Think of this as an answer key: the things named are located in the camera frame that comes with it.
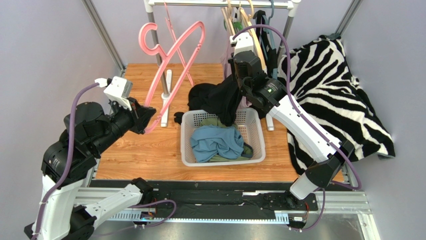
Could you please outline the blue tank top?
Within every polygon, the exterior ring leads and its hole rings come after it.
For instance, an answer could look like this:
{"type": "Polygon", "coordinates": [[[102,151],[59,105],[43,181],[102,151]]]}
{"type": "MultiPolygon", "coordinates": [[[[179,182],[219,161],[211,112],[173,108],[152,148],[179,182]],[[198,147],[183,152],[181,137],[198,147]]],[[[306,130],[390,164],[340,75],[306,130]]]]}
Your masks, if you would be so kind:
{"type": "Polygon", "coordinates": [[[189,142],[198,163],[206,163],[216,155],[235,160],[244,152],[244,139],[233,126],[201,126],[193,132],[189,142]]]}

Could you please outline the mauve tank top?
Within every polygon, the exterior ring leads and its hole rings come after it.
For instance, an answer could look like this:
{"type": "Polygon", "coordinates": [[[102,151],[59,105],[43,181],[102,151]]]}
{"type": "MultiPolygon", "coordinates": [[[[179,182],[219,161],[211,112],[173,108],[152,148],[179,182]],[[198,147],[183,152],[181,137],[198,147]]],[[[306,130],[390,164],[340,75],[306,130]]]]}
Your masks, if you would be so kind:
{"type": "Polygon", "coordinates": [[[234,53],[234,48],[230,45],[230,36],[228,36],[227,41],[227,47],[225,52],[222,54],[222,57],[220,58],[221,64],[222,64],[222,70],[223,70],[223,80],[229,85],[231,89],[231,93],[233,97],[236,97],[236,100],[234,103],[237,103],[237,109],[244,109],[248,108],[252,105],[252,103],[245,97],[241,95],[241,92],[239,90],[239,86],[236,87],[234,85],[233,79],[232,79],[232,72],[231,67],[228,63],[228,59],[231,58],[232,54],[234,53]]]}

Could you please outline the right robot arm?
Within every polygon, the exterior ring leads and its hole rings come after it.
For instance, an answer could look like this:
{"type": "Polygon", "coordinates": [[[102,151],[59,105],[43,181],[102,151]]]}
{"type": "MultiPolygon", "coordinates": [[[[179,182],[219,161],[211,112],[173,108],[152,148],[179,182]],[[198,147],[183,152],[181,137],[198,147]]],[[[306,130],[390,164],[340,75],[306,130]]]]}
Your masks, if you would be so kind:
{"type": "Polygon", "coordinates": [[[262,70],[260,58],[252,51],[239,52],[228,63],[242,96],[283,124],[313,158],[314,162],[289,188],[290,196],[303,200],[317,189],[327,187],[354,151],[354,145],[332,136],[314,121],[281,81],[270,78],[262,70]]]}

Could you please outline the green hanger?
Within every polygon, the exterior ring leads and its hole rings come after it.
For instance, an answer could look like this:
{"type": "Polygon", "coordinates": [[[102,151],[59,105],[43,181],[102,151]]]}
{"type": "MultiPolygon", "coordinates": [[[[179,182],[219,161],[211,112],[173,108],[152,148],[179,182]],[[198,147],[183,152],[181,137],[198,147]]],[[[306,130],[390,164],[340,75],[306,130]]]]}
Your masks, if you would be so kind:
{"type": "Polygon", "coordinates": [[[235,33],[240,32],[244,28],[240,21],[233,21],[232,26],[235,33]]]}

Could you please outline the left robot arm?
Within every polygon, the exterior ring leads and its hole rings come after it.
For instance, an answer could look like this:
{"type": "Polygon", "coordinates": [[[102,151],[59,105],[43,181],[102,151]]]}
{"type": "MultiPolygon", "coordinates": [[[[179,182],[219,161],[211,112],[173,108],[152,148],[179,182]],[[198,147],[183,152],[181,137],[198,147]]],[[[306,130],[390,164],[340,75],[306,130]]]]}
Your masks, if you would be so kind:
{"type": "Polygon", "coordinates": [[[130,97],[130,107],[111,101],[113,113],[105,114],[97,102],[75,107],[75,117],[64,118],[66,129],[42,159],[43,194],[59,187],[42,200],[42,220],[24,228],[31,240],[87,240],[102,223],[122,210],[153,200],[153,188],[142,178],[133,179],[125,188],[103,200],[77,205],[75,199],[88,172],[103,152],[127,132],[144,134],[155,108],[142,106],[130,97]]]}

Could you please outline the green tank top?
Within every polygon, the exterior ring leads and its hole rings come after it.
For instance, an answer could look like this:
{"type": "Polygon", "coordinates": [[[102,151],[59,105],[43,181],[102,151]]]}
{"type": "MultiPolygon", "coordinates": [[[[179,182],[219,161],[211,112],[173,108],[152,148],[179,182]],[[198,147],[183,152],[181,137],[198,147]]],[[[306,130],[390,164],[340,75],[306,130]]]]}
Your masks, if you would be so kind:
{"type": "MultiPolygon", "coordinates": [[[[224,124],[221,123],[221,121],[218,118],[214,118],[214,117],[203,119],[200,123],[200,127],[209,126],[209,125],[219,126],[219,127],[222,127],[222,128],[235,127],[237,129],[236,125],[225,126],[224,124]]],[[[219,155],[216,155],[213,158],[211,158],[207,163],[250,160],[254,155],[253,148],[245,142],[244,142],[243,148],[244,148],[244,151],[243,151],[242,155],[240,157],[238,157],[237,159],[226,159],[226,158],[223,158],[219,155]]]]}

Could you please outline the beige wooden hanger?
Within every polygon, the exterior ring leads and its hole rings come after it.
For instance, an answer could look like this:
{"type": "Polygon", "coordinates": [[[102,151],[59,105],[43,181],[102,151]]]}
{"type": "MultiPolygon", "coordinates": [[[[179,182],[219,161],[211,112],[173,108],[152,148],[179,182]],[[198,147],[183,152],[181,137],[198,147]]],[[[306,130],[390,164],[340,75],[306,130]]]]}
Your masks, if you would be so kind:
{"type": "Polygon", "coordinates": [[[230,0],[224,0],[223,2],[225,2],[225,7],[221,8],[221,12],[225,22],[226,30],[230,36],[234,36],[236,33],[235,33],[235,29],[233,25],[233,17],[232,17],[233,7],[231,5],[230,0]]]}

